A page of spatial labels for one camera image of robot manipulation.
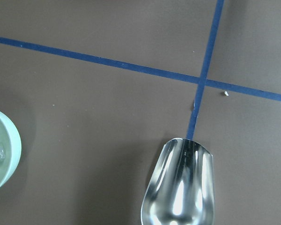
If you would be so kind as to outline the metal ice scoop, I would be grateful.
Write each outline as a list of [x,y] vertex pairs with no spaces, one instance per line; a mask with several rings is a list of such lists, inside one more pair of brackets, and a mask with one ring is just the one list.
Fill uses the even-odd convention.
[[212,225],[215,217],[213,155],[199,143],[165,143],[145,192],[143,225]]

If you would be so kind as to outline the mint green bowl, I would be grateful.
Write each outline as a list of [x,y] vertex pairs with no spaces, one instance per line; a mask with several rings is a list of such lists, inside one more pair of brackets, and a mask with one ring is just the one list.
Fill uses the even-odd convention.
[[0,150],[4,158],[0,159],[0,188],[15,172],[22,152],[18,129],[11,119],[0,111]]

